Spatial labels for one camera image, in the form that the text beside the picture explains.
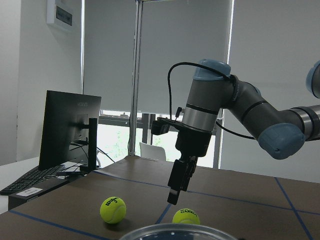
white label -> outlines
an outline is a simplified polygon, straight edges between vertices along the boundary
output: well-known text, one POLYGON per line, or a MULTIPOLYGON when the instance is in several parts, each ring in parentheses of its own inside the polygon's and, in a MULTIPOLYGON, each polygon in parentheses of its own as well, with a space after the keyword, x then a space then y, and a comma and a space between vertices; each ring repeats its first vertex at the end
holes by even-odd
POLYGON ((32 194, 36 194, 40 192, 42 189, 41 188, 36 188, 36 187, 31 187, 27 190, 21 191, 19 193, 16 193, 16 195, 22 196, 22 197, 28 197, 32 194))

gray window shade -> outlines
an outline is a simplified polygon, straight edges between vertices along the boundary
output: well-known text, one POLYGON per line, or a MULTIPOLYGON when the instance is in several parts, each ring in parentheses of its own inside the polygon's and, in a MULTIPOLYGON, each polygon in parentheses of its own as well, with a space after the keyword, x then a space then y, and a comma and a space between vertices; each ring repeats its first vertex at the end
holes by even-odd
MULTIPOLYGON (((143 3, 138 111, 169 113, 167 75, 177 62, 226 61, 229 0, 173 0, 143 3)), ((185 107, 195 68, 171 73, 172 112, 185 107)))
POLYGON ((86 0, 83 92, 101 108, 130 111, 136 2, 86 0))
MULTIPOLYGON (((167 74, 177 62, 226 61, 231 0, 143 2, 138 111, 169 113, 167 74)), ((102 96, 102 109, 129 111, 136 2, 88 0, 85 4, 84 93, 102 96)), ((194 67, 171 74, 172 110, 184 107, 194 67)))

keyboard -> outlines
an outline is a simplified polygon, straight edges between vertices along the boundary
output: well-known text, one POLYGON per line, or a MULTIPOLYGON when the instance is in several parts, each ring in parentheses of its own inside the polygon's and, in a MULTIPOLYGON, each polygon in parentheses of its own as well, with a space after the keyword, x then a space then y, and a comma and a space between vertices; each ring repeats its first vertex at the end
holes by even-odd
POLYGON ((14 194, 16 192, 22 191, 25 188, 30 188, 35 184, 41 183, 46 180, 48 176, 55 176, 57 172, 59 172, 64 165, 58 165, 51 167, 46 170, 38 170, 38 166, 34 167, 21 177, 19 177, 16 181, 11 183, 9 186, 5 187, 0 191, 0 195, 8 196, 14 194))

yellow tennis ball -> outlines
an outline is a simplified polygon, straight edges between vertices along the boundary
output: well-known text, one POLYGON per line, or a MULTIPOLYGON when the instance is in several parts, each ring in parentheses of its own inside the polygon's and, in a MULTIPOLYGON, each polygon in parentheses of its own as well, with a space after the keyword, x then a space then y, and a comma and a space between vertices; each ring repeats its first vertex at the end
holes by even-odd
POLYGON ((125 202, 117 196, 111 196, 103 201, 100 216, 108 224, 117 224, 126 216, 125 202))
POLYGON ((178 210, 172 219, 174 224, 200 224, 200 219, 195 211, 189 208, 178 210))

white chair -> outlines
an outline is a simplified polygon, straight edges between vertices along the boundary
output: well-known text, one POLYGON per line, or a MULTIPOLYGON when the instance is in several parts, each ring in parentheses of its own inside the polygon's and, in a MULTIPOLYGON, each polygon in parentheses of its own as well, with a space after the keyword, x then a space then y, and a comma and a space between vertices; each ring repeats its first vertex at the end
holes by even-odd
POLYGON ((165 149, 161 146, 154 146, 140 142, 140 152, 142 158, 156 159, 161 161, 167 160, 165 149))

